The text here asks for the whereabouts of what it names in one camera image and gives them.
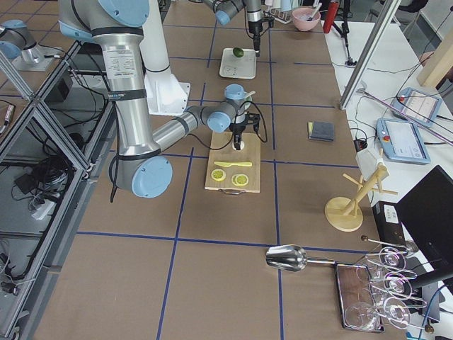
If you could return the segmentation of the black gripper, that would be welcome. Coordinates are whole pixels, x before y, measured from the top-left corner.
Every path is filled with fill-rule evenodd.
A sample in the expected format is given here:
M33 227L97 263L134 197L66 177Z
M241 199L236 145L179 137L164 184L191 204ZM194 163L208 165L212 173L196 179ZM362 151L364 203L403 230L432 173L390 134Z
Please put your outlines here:
M260 35L263 31L263 24L262 21L248 21L248 37L253 39L253 49L257 52L257 56L260 56Z
M231 132L232 132L233 138L234 138L234 143L233 143L234 148L239 148L239 146L240 146L240 149L244 149L244 141L241 140L240 144L239 144L238 139L241 139L241 135L242 135L243 131L246 129L246 126L247 126L247 123L245 123L245 122L231 124Z

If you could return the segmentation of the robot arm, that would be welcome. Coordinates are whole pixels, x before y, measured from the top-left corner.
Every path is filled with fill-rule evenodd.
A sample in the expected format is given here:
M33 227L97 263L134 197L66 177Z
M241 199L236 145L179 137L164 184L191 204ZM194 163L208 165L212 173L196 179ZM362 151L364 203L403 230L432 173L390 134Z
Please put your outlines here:
M259 0L202 0L207 5L216 20L223 26L228 24L232 18L242 10L246 14L246 23L248 24L248 33L253 40L253 49L256 57L260 56L260 37L263 32L263 10L262 3Z
M108 98L116 106L117 155L110 163L114 188L142 198L161 195L171 182L171 163L161 151L183 139L199 125L224 132L245 118L247 94L232 84L216 106L191 106L157 130L151 128L145 87L146 51L161 52L151 38L150 1L60 1L63 35L100 45L108 78Z

